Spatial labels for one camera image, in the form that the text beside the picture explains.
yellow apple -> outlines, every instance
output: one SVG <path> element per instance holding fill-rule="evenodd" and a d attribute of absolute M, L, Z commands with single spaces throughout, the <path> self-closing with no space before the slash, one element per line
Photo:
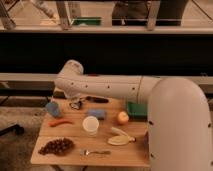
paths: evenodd
<path fill-rule="evenodd" d="M 126 111 L 121 111 L 117 115 L 117 121 L 119 124 L 124 125 L 129 121 L 129 115 Z"/>

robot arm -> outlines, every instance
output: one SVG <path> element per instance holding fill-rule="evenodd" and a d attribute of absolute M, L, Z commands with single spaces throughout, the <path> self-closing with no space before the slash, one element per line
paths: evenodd
<path fill-rule="evenodd" d="M 147 103 L 152 88 L 160 80 L 143 76 L 83 75 L 82 65 L 68 61 L 58 74 L 55 85 L 68 96 L 78 92 Z"/>
<path fill-rule="evenodd" d="M 70 60 L 55 85 L 69 96 L 82 92 L 148 102 L 152 171 L 213 170 L 211 114 L 194 82 L 180 77 L 87 76 L 80 63 Z"/>

white cup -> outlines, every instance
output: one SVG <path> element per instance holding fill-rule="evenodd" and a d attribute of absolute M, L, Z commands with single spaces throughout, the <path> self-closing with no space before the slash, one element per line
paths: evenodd
<path fill-rule="evenodd" d="M 87 116 L 83 120 L 83 128 L 90 136 L 94 136 L 98 132 L 99 121 L 94 116 Z"/>

banana peel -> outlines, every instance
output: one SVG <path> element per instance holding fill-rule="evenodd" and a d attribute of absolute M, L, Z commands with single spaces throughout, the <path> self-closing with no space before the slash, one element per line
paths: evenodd
<path fill-rule="evenodd" d="M 111 145 L 125 145 L 129 142 L 135 142 L 136 138 L 129 136 L 126 132 L 122 131 L 121 129 L 112 127 L 111 131 L 113 133 L 118 134 L 117 136 L 111 137 L 108 139 L 108 143 Z"/>

bunch of grapes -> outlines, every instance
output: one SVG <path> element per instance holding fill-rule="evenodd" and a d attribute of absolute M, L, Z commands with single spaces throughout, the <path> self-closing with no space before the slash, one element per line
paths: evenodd
<path fill-rule="evenodd" d="M 56 154 L 56 155 L 63 155 L 68 150 L 74 147 L 74 143 L 72 140 L 68 138 L 61 138 L 47 142 L 44 147 L 38 151 L 39 154 Z"/>

